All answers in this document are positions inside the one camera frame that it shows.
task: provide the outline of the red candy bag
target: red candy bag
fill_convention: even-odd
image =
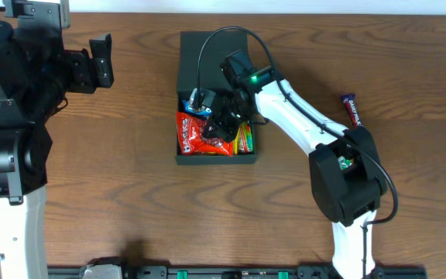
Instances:
[[[223,139],[206,139],[202,131],[206,121],[177,112],[178,143],[183,155],[191,154],[221,154],[231,156],[233,143],[226,143]]]

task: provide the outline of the black box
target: black box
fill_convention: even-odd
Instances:
[[[184,111],[182,100],[188,100],[197,83],[197,59],[204,41],[212,32],[182,32],[180,34],[180,68],[178,70],[177,96],[178,111]],[[221,72],[220,63],[230,53],[247,51],[247,34],[239,31],[221,32],[211,38],[206,45],[201,60],[201,87],[213,91],[231,90]],[[256,130],[251,125],[253,153],[234,155],[182,155],[177,136],[177,155],[179,165],[202,164],[254,164],[256,155]]]

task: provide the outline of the tabletop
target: tabletop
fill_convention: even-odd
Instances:
[[[68,93],[68,107],[47,123],[49,265],[116,255],[172,265],[331,261],[331,223],[312,197],[308,159],[276,125],[257,128],[253,165],[175,163],[180,31],[238,25],[258,33],[294,89],[334,121],[349,126],[339,96],[356,93],[400,197],[397,217],[374,228],[374,258],[446,278],[446,16],[74,13],[71,20],[67,49],[111,32],[115,83],[94,95]],[[266,66],[249,42],[252,59]],[[391,206],[384,195],[378,218]]]

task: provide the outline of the white background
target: white background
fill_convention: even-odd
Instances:
[[[70,0],[70,10],[446,15],[446,0]]]

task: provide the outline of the wood grain surface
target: wood grain surface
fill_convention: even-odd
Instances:
[[[114,255],[173,265],[331,261],[331,223],[310,192],[308,160],[274,124],[258,128],[254,165],[175,164],[180,31],[240,25],[266,41],[296,91],[335,121],[349,125],[338,96],[357,94],[400,196],[398,216],[375,227],[374,257],[446,278],[446,17],[71,18],[67,49],[112,33],[115,83],[94,95],[69,93],[70,105],[47,124],[50,265]],[[259,46],[249,48],[266,65]],[[391,206],[385,195],[378,217]]]

